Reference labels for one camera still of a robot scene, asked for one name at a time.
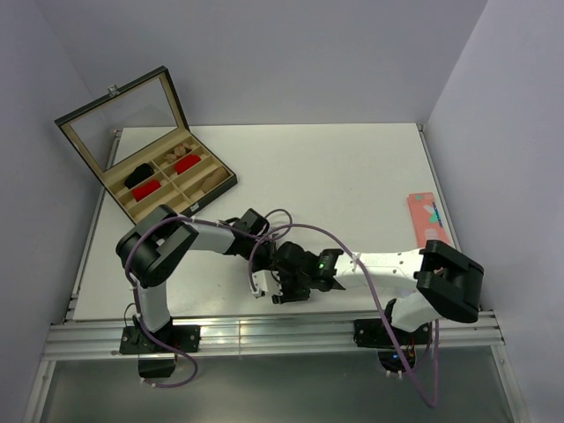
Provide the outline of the tan ribbed sock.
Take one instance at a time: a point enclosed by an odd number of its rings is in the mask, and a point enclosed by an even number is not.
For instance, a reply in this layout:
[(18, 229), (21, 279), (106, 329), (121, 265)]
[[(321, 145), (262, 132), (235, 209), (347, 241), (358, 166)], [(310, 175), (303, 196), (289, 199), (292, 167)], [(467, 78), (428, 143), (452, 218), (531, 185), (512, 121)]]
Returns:
[(218, 167), (209, 176), (207, 176), (204, 179), (200, 190), (204, 194), (207, 194), (208, 192), (214, 190), (228, 177), (229, 177), (229, 173), (223, 167)]

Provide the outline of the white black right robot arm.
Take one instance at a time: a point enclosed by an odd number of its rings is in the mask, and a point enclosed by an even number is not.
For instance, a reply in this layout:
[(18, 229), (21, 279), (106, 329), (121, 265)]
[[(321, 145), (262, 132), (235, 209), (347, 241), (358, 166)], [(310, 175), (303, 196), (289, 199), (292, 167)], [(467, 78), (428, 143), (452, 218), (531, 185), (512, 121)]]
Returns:
[(286, 242), (271, 266), (278, 278), (272, 302), (306, 301), (313, 290), (328, 292), (366, 286), (392, 288), (403, 296), (384, 310), (382, 335), (393, 344), (438, 318), (475, 323), (484, 268), (443, 241), (422, 249), (393, 253), (347, 253), (325, 249), (319, 254)]

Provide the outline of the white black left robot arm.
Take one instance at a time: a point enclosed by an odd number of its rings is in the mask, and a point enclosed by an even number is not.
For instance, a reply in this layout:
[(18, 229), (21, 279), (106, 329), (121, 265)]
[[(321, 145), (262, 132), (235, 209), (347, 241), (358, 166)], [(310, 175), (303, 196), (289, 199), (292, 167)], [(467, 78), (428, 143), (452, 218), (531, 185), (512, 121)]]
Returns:
[(134, 301), (143, 322), (140, 342), (152, 352), (168, 348), (172, 317), (167, 305), (168, 278), (190, 251), (239, 256), (252, 272), (268, 270), (276, 248), (261, 239), (266, 218), (249, 209), (241, 218), (208, 221), (179, 214), (160, 205), (117, 242), (115, 253), (134, 289)]

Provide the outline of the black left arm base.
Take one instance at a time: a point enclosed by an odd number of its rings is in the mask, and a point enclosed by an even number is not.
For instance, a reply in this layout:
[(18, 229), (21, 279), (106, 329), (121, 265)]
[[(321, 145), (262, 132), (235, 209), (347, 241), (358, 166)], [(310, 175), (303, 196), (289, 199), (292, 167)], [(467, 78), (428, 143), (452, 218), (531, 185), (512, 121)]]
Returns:
[(200, 335), (199, 325), (176, 326), (171, 322), (148, 335), (135, 321), (123, 329), (118, 352), (124, 356), (138, 356), (139, 376), (159, 382), (173, 374), (180, 352), (198, 351)]

